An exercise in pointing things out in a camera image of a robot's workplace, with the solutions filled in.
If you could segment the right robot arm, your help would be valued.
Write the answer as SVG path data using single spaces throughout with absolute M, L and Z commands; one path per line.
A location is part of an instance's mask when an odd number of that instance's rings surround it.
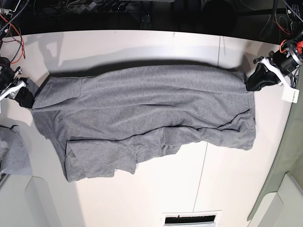
M 11 44 L 16 52 L 10 57 L 0 56 L 0 99 L 15 100 L 21 107 L 31 109 L 35 96 L 27 78 L 21 77 L 22 68 L 17 66 L 26 58 L 25 43 L 17 18 L 28 6 L 28 0 L 2 0 L 0 2 L 0 46 Z

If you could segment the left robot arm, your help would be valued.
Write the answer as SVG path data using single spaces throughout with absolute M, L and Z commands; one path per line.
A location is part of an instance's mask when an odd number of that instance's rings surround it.
M 273 1 L 272 13 L 260 32 L 260 40 L 269 37 L 276 25 L 289 37 L 283 40 L 279 49 L 270 51 L 267 57 L 257 57 L 255 71 L 246 79 L 248 91 L 259 91 L 263 87 L 282 84 L 295 88 L 299 79 L 299 69 L 303 66 L 303 2 L 301 0 L 285 0 L 288 18 L 284 28 L 278 19 L 278 1 Z

